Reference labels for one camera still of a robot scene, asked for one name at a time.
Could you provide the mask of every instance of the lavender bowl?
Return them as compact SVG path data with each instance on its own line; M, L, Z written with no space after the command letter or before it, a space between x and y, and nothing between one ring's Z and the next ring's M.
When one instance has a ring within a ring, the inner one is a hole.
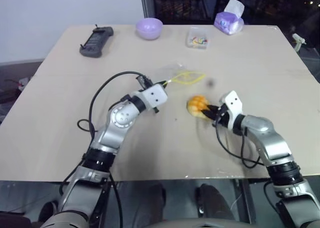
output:
M163 23L156 18L147 17L140 20L136 25L136 31L140 37L146 40L157 39L162 30Z

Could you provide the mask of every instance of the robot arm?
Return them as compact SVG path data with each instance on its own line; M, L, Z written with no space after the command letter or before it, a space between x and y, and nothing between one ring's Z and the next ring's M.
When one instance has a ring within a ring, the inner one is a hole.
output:
M106 192L110 167L127 132L140 113L155 109L167 99L163 86L155 84L132 93L130 99L109 110L106 124L95 135L59 202L58 213L41 228L89 227L99 198Z
M224 95L220 103L215 121L237 135L244 133L255 144L275 194L281 198L276 206L283 223L287 227L299 228L320 220L320 203L272 122L266 118L243 115L242 103L234 91Z

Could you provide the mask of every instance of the table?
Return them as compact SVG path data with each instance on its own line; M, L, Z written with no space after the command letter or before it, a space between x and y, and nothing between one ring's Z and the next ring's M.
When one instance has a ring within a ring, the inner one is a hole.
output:
M217 104L230 90L238 93L245 114L273 121L304 175L318 174L319 84L280 29L248 25L228 36L213 26L201 27L210 39L207 50L185 46L189 25L165 25L154 41L137 37L134 26L113 25L114 36L101 58L83 57L78 51L93 26L67 29L0 126L0 180L62 181L88 148L90 135L76 122L88 117L101 84L125 70L155 79L159 68L177 62L204 72L206 78L192 86L168 86L169 100L160 112L140 115L112 167L116 180L267 177L264 167L248 170L230 157L210 122L186 110L195 94ZM212 79L215 84L208 87ZM108 85L93 108L96 128L106 121L111 104L137 89L130 75ZM225 131L221 136L231 151L240 153L240 137ZM246 150L247 156L257 156Z

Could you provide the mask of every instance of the purple tissue box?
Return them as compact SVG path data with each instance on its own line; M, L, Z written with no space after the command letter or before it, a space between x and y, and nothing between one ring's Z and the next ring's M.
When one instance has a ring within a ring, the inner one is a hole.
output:
M219 12L216 14L214 26L222 32L231 35L242 30L244 27L244 20L238 18L234 13Z

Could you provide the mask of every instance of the clear plastic container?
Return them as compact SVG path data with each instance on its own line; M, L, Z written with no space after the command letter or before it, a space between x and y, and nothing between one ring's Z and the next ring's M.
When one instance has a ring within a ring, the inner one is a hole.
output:
M191 27L186 39L187 47L191 48L206 49L209 42L206 31L199 27Z

